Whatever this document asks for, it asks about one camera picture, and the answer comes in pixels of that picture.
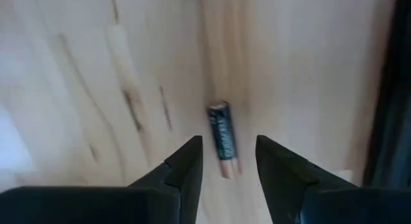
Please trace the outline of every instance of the battery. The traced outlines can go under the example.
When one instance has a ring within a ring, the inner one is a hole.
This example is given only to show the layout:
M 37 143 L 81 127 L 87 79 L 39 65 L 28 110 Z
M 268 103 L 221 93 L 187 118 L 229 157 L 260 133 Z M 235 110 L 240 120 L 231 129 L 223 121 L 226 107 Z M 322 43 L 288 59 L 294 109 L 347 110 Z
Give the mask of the battery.
M 213 103 L 207 107 L 207 114 L 217 155 L 220 159 L 222 176 L 233 178 L 239 173 L 239 167 L 230 104 L 226 101 Z

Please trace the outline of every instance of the wooden surface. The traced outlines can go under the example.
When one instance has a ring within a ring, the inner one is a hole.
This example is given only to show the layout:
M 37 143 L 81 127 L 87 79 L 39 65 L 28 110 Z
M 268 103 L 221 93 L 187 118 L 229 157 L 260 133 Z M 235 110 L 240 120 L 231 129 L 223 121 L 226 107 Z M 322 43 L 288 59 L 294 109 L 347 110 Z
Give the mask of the wooden surface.
M 0 189 L 127 185 L 204 136 L 198 223 L 270 223 L 257 134 L 360 182 L 392 0 L 0 0 Z M 241 176 L 205 107 L 232 104 Z

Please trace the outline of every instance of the light wood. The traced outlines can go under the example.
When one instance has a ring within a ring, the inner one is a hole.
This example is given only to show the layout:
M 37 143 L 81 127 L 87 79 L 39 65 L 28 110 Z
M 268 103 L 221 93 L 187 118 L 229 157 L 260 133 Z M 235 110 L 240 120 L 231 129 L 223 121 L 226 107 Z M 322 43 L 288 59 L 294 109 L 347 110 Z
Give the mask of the light wood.
M 0 190 L 119 185 L 204 137 L 197 222 L 270 223 L 267 135 L 360 182 L 392 0 L 0 0 Z M 232 105 L 221 177 L 206 105 Z

